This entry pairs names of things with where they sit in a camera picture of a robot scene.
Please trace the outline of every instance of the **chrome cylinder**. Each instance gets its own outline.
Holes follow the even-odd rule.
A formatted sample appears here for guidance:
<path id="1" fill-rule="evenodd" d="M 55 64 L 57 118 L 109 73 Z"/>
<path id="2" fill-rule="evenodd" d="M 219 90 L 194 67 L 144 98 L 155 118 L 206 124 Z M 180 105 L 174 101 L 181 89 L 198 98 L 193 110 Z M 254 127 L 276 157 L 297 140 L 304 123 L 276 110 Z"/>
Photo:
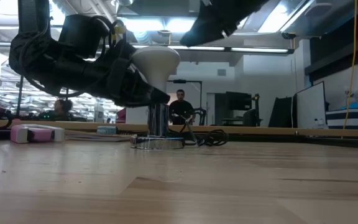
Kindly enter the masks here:
<path id="1" fill-rule="evenodd" d="M 169 105 L 157 104 L 149 106 L 149 132 L 148 136 L 167 137 L 168 136 Z"/>

